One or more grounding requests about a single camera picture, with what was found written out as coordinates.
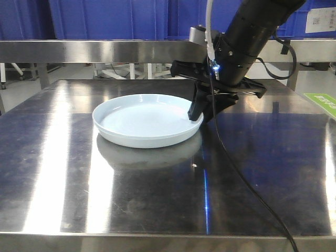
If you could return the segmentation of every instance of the green sign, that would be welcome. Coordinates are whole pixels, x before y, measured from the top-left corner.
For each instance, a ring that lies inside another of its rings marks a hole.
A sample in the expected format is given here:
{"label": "green sign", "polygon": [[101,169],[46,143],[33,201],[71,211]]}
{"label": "green sign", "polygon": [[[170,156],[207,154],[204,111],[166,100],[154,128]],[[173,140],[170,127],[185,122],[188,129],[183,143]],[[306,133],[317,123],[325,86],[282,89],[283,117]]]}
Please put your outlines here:
{"label": "green sign", "polygon": [[325,93],[305,93],[310,100],[336,118],[336,99]]}

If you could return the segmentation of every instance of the white tube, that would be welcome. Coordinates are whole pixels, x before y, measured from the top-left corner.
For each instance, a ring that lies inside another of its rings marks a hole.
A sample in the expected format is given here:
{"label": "white tube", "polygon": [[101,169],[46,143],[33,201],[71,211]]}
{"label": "white tube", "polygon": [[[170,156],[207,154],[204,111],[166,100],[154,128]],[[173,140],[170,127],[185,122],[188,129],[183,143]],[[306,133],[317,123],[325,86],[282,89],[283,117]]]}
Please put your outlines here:
{"label": "white tube", "polygon": [[206,28],[205,39],[207,42],[207,52],[210,60],[215,60],[215,50],[211,37],[211,12],[213,2],[214,0],[208,0],[206,4],[206,16],[205,16],[205,28]]}

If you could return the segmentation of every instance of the sticker label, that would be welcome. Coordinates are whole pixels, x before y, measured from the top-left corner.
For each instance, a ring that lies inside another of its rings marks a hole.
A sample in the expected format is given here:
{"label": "sticker label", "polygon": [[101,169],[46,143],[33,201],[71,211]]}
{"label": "sticker label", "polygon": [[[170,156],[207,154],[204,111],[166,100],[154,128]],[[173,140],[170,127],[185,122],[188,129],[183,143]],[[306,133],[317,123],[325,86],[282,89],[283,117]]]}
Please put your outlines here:
{"label": "sticker label", "polygon": [[336,7],[311,9],[307,15],[306,33],[334,32]]}
{"label": "sticker label", "polygon": [[336,118],[336,99],[325,93],[305,93],[310,100]]}

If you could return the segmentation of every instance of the black wire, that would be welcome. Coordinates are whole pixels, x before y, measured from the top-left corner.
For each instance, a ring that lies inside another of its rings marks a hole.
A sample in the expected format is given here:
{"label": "black wire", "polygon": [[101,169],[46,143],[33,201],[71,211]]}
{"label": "black wire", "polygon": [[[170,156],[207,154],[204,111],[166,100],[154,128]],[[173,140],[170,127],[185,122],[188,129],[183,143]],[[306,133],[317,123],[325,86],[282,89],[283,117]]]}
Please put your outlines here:
{"label": "black wire", "polygon": [[263,206],[273,215],[273,217],[278,221],[278,223],[283,228],[283,231],[285,233],[285,237],[290,241],[292,248],[294,252],[299,252],[298,247],[293,239],[293,236],[291,235],[290,231],[288,230],[287,226],[284,224],[284,222],[281,220],[281,218],[278,216],[278,214],[265,202],[265,200],[259,195],[259,193],[250,185],[250,183],[247,181],[247,179],[244,177],[244,175],[241,173],[239,168],[236,166],[235,162],[232,160],[230,155],[228,154],[228,151],[220,138],[219,130],[218,130],[218,123],[217,123],[217,117],[216,117],[216,104],[215,104],[215,91],[214,91],[214,85],[212,82],[212,72],[209,65],[209,60],[207,60],[208,63],[208,69],[209,69],[209,77],[210,77],[210,84],[211,84],[211,95],[212,95],[212,109],[213,109],[213,116],[214,116],[214,122],[215,122],[215,128],[216,128],[216,134],[218,137],[218,140],[223,148],[223,151],[225,155],[227,156],[229,162],[231,163],[232,167],[240,177],[240,179],[245,183],[245,185],[250,189],[250,191],[254,194],[254,196],[263,204]]}
{"label": "black wire", "polygon": [[[115,73],[116,75],[119,75],[119,74],[117,74],[116,70],[114,69],[113,64],[111,64],[111,67],[112,67],[114,73]],[[128,74],[126,74],[125,76],[121,76],[121,77],[125,78],[125,77],[127,77],[129,74],[130,74],[130,72],[128,72]]]}
{"label": "black wire", "polygon": [[290,72],[290,74],[288,76],[278,76],[278,75],[275,75],[274,73],[272,73],[266,66],[265,62],[263,61],[263,59],[261,58],[257,58],[257,60],[259,60],[265,67],[268,75],[270,75],[272,78],[274,79],[277,79],[277,80],[287,80],[289,79],[296,71],[296,65],[297,65],[297,57],[296,57],[296,53],[295,53],[295,50],[294,48],[290,45],[290,44],[287,44],[284,40],[281,40],[280,38],[278,38],[277,36],[277,32],[275,31],[274,34],[273,34],[273,37],[275,38],[275,40],[277,42],[279,42],[280,44],[286,46],[288,48],[288,50],[290,51],[290,54],[292,55],[293,57],[293,65],[292,65],[292,70]]}

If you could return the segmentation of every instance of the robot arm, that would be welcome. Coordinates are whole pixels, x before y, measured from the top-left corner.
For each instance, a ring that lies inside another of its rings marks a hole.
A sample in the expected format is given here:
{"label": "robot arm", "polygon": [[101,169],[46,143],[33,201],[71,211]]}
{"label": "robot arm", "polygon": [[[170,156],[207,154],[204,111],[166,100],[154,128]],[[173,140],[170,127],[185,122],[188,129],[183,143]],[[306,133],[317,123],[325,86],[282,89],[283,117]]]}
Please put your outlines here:
{"label": "robot arm", "polygon": [[190,120],[197,120],[202,112],[205,122],[212,118],[210,78],[215,88],[217,112],[234,105],[239,92],[263,96],[265,87],[245,78],[245,74],[278,26],[305,1],[244,0],[226,33],[217,34],[213,41],[217,65],[209,65],[208,58],[202,64],[173,62],[172,76],[195,80]]}

